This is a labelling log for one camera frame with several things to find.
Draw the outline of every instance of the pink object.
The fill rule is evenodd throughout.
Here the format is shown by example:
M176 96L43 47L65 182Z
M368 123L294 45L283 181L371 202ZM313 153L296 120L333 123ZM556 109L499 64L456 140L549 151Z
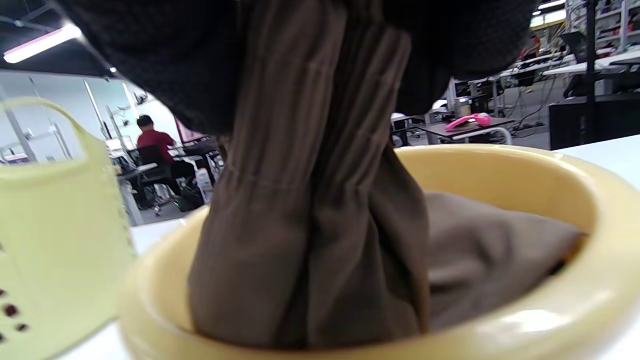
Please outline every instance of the pink object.
M487 113L473 114L461 117L460 119L447 125L444 129L446 131L454 131L456 127L466 125L469 122L477 122L477 124L480 126L489 126L491 125L492 120L493 119L491 118L491 116L489 116L489 114Z

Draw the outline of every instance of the shelf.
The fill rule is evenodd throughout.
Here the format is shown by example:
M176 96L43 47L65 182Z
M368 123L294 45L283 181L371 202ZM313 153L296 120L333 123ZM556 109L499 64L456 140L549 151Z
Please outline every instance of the shelf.
M605 19L605 18L611 17L613 15L617 15L617 14L619 14L621 12L622 12L622 9L615 9L615 10L610 11L608 13L596 16L596 20Z
M620 39L620 35L614 35L612 37L603 37L603 38L596 39L596 42L605 42L605 41L619 40L619 39Z

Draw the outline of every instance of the black trousers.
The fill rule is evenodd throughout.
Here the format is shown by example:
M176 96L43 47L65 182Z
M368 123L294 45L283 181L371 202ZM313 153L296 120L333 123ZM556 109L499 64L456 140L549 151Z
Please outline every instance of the black trousers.
M537 55L535 53L527 54L522 58L522 61L535 59L536 57L537 57ZM527 67L532 67L533 65L535 65L535 63L533 63L533 62L526 63L526 64L523 64L520 67L520 69L524 70ZM536 71L535 70L531 70L531 71L521 72L521 73L517 74L515 77L518 80L518 86L519 87L533 86L533 80L536 77Z
M176 161L171 164L171 177L172 179L168 181L166 185L171 188L171 191L173 191L175 195L182 195L182 190L176 179L184 177L187 183L189 183L196 177L196 171L192 164L186 161Z

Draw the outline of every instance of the ceiling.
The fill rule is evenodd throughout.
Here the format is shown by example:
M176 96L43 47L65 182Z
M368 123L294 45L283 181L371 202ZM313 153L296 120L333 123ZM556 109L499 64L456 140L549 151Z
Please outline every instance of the ceiling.
M0 0L0 54L63 26L46 0ZM83 76L113 76L77 40L71 40L16 64L0 58L0 69Z

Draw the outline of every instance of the black hair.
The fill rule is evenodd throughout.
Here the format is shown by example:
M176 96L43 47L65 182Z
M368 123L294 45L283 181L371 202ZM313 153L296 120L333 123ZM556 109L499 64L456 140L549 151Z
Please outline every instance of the black hair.
M138 118L138 127L144 127L152 125L154 121L151 119L149 115L142 115Z

